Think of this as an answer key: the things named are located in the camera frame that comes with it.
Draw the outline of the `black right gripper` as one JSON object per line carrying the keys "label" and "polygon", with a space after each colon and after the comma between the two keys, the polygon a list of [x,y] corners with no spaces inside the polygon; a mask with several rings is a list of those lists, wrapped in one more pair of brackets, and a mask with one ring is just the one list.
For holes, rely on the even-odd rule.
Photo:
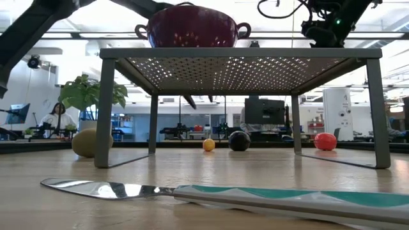
{"label": "black right gripper", "polygon": [[317,26],[308,26],[302,28],[302,34],[315,41],[312,47],[335,48],[338,47],[337,37],[334,32]]}

